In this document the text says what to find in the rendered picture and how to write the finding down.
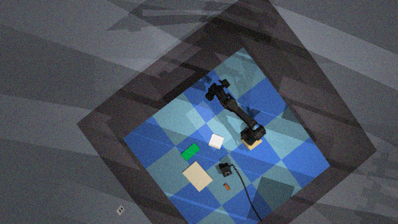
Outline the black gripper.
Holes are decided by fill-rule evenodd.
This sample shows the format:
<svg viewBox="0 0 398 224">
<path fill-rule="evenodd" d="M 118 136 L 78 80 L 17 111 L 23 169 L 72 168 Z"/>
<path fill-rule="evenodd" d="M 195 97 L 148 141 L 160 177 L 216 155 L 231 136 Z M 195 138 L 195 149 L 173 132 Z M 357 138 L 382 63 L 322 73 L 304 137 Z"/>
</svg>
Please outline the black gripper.
<svg viewBox="0 0 398 224">
<path fill-rule="evenodd" d="M 222 85 L 222 87 L 224 88 L 224 87 L 229 87 L 230 86 L 230 83 L 227 81 L 227 79 L 224 79 L 224 80 L 218 80 Z M 209 101 L 211 101 L 212 99 L 214 99 L 214 96 L 215 96 L 216 94 L 214 94 L 214 93 L 210 93 L 209 92 L 209 88 L 208 88 L 208 93 L 205 95 L 205 97 L 209 100 Z"/>
</svg>

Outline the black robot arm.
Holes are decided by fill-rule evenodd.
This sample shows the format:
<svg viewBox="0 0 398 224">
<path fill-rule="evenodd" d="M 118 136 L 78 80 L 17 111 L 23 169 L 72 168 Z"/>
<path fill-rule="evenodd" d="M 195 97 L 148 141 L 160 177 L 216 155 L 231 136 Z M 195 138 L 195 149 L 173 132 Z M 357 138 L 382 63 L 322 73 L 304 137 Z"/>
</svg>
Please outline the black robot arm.
<svg viewBox="0 0 398 224">
<path fill-rule="evenodd" d="M 213 83 L 210 86 L 209 92 L 211 94 L 216 94 L 221 105 L 225 109 L 237 114 L 247 124 L 248 128 L 246 127 L 241 132 L 241 137 L 243 138 L 243 141 L 246 142 L 246 144 L 251 146 L 254 142 L 260 140 L 267 134 L 263 125 L 258 124 L 255 119 L 252 119 L 250 116 L 248 116 L 248 114 L 238 106 L 236 100 L 229 93 L 226 94 L 224 92 L 224 89 L 221 85 Z M 229 96 L 230 98 L 228 99 Z M 257 124 L 260 127 L 258 127 L 256 130 L 252 130 L 252 128 Z"/>
</svg>

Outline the green rectangular block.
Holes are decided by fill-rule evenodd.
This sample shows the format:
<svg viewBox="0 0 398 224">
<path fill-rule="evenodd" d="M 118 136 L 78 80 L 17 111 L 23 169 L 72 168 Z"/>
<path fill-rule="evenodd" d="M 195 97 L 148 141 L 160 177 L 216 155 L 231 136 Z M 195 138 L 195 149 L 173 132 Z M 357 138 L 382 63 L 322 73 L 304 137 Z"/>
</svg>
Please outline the green rectangular block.
<svg viewBox="0 0 398 224">
<path fill-rule="evenodd" d="M 183 153 L 181 153 L 181 156 L 187 161 L 189 158 L 191 158 L 193 155 L 195 155 L 200 148 L 193 143 L 188 149 L 186 149 Z"/>
</svg>

